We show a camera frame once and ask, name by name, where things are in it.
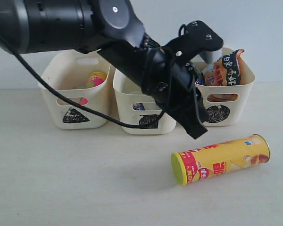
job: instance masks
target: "black scribble drawing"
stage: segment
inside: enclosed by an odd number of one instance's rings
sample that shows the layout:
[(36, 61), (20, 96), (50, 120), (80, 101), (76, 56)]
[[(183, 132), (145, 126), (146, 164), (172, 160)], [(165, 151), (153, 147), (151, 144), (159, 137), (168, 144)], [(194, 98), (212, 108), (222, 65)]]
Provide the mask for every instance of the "black scribble drawing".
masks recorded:
[[(149, 123), (154, 122), (158, 117), (157, 114), (141, 115), (141, 116), (142, 116), (142, 118), (139, 121), (140, 126), (148, 125)], [(149, 126), (146, 126), (143, 129), (158, 129), (158, 122), (153, 123)]]
[(88, 118), (72, 107), (69, 108), (63, 117), (63, 123), (65, 124), (82, 123), (88, 121), (90, 121)]
[(207, 109), (209, 119), (208, 123), (219, 123), (228, 118), (230, 115), (230, 109), (224, 105), (211, 106)]

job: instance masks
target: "white wall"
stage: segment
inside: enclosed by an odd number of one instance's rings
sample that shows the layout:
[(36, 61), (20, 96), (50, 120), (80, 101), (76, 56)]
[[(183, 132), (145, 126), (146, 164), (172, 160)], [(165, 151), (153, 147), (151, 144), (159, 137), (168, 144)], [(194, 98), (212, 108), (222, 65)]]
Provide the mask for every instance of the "white wall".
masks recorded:
[[(166, 44), (183, 23), (203, 20), (227, 47), (244, 48), (257, 81), (283, 81), (283, 0), (131, 0), (147, 32)], [(26, 55), (42, 73), (56, 53)], [(0, 49), (0, 89), (36, 88), (36, 81)]]

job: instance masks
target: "white plastic basket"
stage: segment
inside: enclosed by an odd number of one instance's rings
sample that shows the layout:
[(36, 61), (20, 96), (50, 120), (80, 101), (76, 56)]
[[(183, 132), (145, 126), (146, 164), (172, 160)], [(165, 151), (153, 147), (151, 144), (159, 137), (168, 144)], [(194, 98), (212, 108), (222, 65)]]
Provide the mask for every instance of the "white plastic basket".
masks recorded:
[[(111, 64), (96, 52), (81, 54), (74, 50), (65, 51), (53, 58), (44, 71), (42, 78), (59, 93), (80, 100), (88, 100), (86, 107), (104, 114), (110, 113), (109, 74)], [(107, 75), (104, 83), (94, 88), (85, 88), (89, 76), (93, 72)], [(107, 120), (68, 105), (57, 99), (39, 84), (44, 100), (48, 106), (54, 123), (61, 129), (92, 129), (104, 125)]]
[[(142, 94), (141, 89), (119, 70), (115, 72), (113, 87), (119, 118), (122, 122), (133, 125), (148, 124), (161, 113), (161, 109), (155, 104), (154, 99)], [(135, 103), (142, 103), (145, 111), (134, 110), (133, 104)], [(127, 133), (134, 135), (160, 135), (171, 132), (175, 126), (176, 121), (165, 114), (151, 129), (122, 128)]]
[[(229, 54), (234, 50), (223, 48), (222, 55)], [(198, 69), (204, 69), (207, 64), (203, 62), (194, 62)], [(205, 108), (212, 112), (210, 122), (205, 122), (205, 126), (229, 126), (237, 123), (243, 113), (247, 103), (250, 91), (255, 82), (255, 75), (247, 64), (240, 61), (241, 83), (238, 86), (202, 86), (196, 85), (203, 95), (203, 103)], [(230, 102), (209, 102), (210, 95), (218, 94), (237, 94), (238, 98)]]

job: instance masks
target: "white table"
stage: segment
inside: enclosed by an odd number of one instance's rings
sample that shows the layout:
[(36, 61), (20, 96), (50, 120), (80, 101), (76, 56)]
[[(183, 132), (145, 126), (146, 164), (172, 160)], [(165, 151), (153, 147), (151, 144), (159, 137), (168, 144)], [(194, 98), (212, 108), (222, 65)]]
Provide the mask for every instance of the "white table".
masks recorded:
[[(181, 187), (174, 151), (261, 134), (271, 160)], [(254, 85), (239, 123), (198, 140), (56, 128), (39, 90), (0, 90), (0, 226), (283, 226), (283, 83)]]

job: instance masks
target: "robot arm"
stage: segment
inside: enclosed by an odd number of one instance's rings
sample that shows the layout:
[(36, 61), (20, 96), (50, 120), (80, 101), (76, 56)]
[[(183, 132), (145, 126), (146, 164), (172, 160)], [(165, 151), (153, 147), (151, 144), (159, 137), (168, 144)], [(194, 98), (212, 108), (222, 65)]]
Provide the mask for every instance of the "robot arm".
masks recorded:
[(201, 21), (182, 28), (160, 46), (129, 0), (0, 0), (0, 34), (18, 53), (97, 51), (196, 139), (207, 131), (207, 113), (189, 61), (212, 63), (223, 40)]

